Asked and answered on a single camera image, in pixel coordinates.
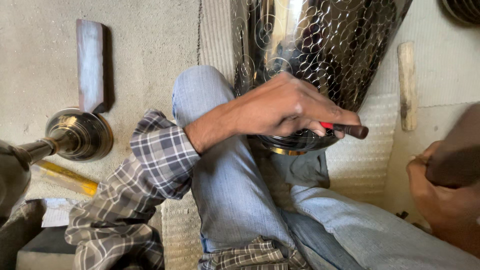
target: plaid shirt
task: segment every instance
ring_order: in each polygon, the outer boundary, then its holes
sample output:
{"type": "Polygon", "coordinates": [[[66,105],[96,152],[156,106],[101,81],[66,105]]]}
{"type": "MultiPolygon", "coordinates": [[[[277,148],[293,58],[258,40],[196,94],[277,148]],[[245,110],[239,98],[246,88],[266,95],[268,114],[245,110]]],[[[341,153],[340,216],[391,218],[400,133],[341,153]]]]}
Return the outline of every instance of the plaid shirt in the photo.
{"type": "MultiPolygon", "coordinates": [[[[182,199],[200,159],[183,129],[157,110],[148,110],[130,140],[132,154],[97,188],[90,202],[70,212],[65,240],[78,245],[76,269],[164,269],[163,246],[156,229],[147,225],[155,206],[182,199]]],[[[308,268],[297,251],[283,258],[261,237],[248,246],[204,254],[199,268],[308,268]]]]}

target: brass base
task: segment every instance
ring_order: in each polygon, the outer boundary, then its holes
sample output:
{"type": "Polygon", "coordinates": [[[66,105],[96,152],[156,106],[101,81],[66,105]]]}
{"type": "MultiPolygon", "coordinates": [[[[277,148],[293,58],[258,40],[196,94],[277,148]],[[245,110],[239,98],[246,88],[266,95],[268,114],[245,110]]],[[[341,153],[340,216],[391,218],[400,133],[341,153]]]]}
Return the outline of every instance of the brass base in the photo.
{"type": "Polygon", "coordinates": [[[292,151],[292,150],[286,150],[286,149],[281,149],[275,146],[268,146],[266,144],[263,144],[268,150],[277,153],[277,154],[282,154],[282,155],[289,155],[289,156],[299,156],[306,154],[306,151],[292,151]]]}
{"type": "Polygon", "coordinates": [[[99,114],[80,112],[78,108],[66,108],[52,115],[45,136],[42,140],[54,144],[59,156],[76,162],[101,159],[113,145],[107,121],[99,114]]]}

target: jeans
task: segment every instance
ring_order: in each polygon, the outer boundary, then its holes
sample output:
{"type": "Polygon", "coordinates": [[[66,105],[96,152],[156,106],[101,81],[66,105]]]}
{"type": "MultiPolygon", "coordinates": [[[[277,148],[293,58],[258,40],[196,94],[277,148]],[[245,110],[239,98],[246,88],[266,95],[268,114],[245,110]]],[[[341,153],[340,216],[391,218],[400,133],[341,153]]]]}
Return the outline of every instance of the jeans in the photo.
{"type": "MultiPolygon", "coordinates": [[[[173,115],[184,127],[233,99],[217,69],[195,66],[175,82],[173,115]]],[[[243,135],[202,155],[193,170],[192,193],[206,253],[247,245],[261,235],[298,249],[314,269],[480,269],[474,256],[327,189],[293,186],[292,200],[301,214],[279,210],[243,135]]]]}

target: shirt sleeve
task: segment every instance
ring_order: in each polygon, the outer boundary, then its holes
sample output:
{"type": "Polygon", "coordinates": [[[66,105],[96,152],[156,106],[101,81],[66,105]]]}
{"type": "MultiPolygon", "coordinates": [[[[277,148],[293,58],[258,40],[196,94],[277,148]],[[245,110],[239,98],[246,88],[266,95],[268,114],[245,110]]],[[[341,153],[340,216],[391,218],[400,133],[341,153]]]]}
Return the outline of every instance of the shirt sleeve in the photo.
{"type": "Polygon", "coordinates": [[[77,245],[75,269],[164,269],[163,246],[147,225],[155,206],[181,199],[200,159],[183,129],[148,110],[130,140],[132,154],[91,201],[70,212],[67,243],[77,245]]]}

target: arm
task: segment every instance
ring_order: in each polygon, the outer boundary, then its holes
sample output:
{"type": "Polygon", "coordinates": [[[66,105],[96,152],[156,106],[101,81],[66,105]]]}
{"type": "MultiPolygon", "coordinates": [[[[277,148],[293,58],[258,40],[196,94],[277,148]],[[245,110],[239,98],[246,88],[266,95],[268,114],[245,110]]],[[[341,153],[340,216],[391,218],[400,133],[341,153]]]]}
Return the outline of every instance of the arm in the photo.
{"type": "Polygon", "coordinates": [[[432,143],[407,166],[410,192],[433,235],[480,258],[480,184],[451,189],[425,177],[426,162],[441,141],[432,143]]]}
{"type": "Polygon", "coordinates": [[[147,222],[156,205],[189,190],[202,153],[238,134],[289,135],[308,127],[324,135],[318,121],[360,124],[355,113],[289,74],[217,106],[184,129],[149,110],[133,133],[132,154],[98,185],[90,202],[70,213],[65,239],[78,245],[75,267],[164,268],[159,234],[147,222]]]}

